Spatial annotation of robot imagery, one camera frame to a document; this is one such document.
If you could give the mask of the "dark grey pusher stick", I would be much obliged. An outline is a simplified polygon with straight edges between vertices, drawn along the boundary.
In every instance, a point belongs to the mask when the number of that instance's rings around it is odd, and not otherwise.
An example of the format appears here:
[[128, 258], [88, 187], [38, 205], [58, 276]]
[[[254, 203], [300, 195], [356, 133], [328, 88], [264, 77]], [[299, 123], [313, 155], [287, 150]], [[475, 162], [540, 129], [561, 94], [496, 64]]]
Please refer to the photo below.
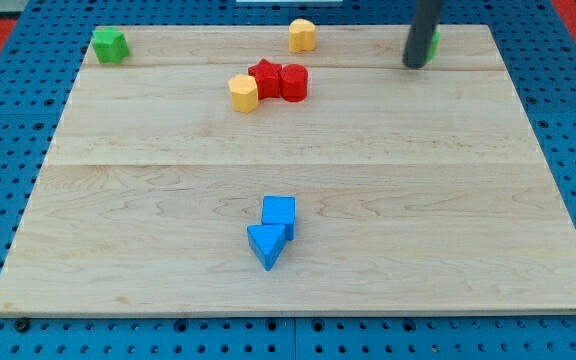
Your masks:
[[443, 6], [444, 0], [417, 2], [402, 57], [405, 67], [421, 69], [430, 61]]

